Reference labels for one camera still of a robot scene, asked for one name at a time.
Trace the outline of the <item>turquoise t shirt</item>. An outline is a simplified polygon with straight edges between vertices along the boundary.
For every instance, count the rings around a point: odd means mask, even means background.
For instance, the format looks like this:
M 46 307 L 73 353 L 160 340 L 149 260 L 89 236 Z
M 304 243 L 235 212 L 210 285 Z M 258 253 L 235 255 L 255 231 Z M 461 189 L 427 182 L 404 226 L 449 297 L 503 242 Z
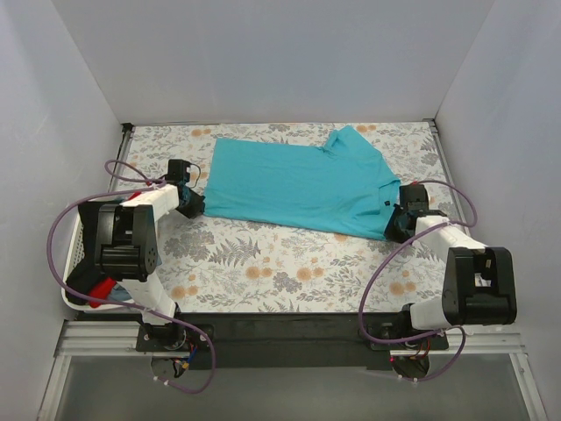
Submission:
M 218 139 L 204 214 L 383 239 L 401 181 L 354 128 L 322 146 Z

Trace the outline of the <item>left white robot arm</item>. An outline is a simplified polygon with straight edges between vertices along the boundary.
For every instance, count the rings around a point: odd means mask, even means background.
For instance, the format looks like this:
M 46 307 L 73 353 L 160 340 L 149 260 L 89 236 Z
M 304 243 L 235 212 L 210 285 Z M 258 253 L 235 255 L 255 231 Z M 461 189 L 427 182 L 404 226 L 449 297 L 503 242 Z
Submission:
M 125 302 L 141 311 L 147 337 L 169 351 L 185 344 L 187 331 L 168 320 L 179 309 L 156 274 L 157 225 L 172 211 L 196 218 L 203 214 L 204 207 L 203 196 L 174 185 L 123 202 L 87 201 L 78 206 L 84 260 L 92 273 L 111 279 L 127 291 L 130 297 Z

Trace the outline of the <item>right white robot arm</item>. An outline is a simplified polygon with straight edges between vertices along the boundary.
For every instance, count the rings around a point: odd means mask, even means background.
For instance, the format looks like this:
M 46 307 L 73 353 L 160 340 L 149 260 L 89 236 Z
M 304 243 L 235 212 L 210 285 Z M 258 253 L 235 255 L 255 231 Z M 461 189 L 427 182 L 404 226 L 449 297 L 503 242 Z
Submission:
M 511 325 L 517 302 L 512 254 L 505 247 L 487 246 L 456 227 L 442 212 L 409 210 L 396 204 L 386 239 L 428 247 L 445 263 L 440 296 L 405 305 L 389 338 L 406 348 L 419 347 L 429 331 L 455 325 Z

